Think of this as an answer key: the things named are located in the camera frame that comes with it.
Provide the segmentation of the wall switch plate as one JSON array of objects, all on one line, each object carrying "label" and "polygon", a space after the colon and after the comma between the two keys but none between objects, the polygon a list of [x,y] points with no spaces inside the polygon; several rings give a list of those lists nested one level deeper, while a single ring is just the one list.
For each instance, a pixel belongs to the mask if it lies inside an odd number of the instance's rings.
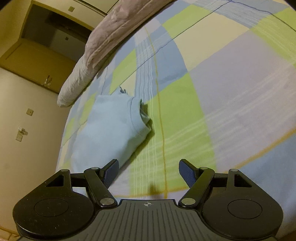
[{"label": "wall switch plate", "polygon": [[27,111],[26,111],[26,114],[29,115],[29,116],[32,116],[33,113],[34,113],[34,111],[32,109],[30,109],[30,108],[27,109]]}]

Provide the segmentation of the checked bed sheet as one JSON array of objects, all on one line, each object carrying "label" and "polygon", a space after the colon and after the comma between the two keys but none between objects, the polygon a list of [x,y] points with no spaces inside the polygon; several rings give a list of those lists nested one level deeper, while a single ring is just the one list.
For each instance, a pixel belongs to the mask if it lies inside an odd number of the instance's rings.
[{"label": "checked bed sheet", "polygon": [[151,132],[111,185],[117,199],[175,199],[181,159],[239,169],[295,231],[295,10],[285,1],[175,1],[138,29],[73,104],[57,169],[87,169],[81,136],[98,99],[142,99]]}]

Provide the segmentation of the pink duvet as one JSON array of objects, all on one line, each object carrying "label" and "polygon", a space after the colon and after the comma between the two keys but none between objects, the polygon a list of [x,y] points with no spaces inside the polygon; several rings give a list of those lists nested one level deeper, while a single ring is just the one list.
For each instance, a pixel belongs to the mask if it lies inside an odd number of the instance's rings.
[{"label": "pink duvet", "polygon": [[118,45],[169,0],[121,0],[91,32],[82,57],[64,82],[57,105],[69,107],[102,68]]}]

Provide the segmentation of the wall socket with plug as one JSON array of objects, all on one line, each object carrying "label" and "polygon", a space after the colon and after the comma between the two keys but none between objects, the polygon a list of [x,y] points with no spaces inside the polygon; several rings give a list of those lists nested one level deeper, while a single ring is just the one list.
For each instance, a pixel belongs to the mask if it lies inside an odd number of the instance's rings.
[{"label": "wall socket with plug", "polygon": [[18,127],[18,133],[16,134],[16,140],[21,142],[23,139],[23,136],[26,136],[28,134],[28,132],[22,128],[22,127]]}]

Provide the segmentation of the light blue shirt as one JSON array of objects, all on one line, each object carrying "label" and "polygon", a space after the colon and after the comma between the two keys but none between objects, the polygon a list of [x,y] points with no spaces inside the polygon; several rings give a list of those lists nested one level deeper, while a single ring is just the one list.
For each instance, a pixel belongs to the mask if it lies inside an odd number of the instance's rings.
[{"label": "light blue shirt", "polygon": [[150,118],[138,97],[122,88],[96,98],[85,127],[73,144],[70,170],[102,168],[113,159],[123,166],[151,131]]}]

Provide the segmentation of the brown wooden door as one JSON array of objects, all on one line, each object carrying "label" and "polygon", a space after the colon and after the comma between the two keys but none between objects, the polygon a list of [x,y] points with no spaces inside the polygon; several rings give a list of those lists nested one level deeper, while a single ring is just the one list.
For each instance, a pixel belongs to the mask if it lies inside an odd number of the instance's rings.
[{"label": "brown wooden door", "polygon": [[1,67],[59,93],[75,62],[36,42],[19,39],[1,56]]}]

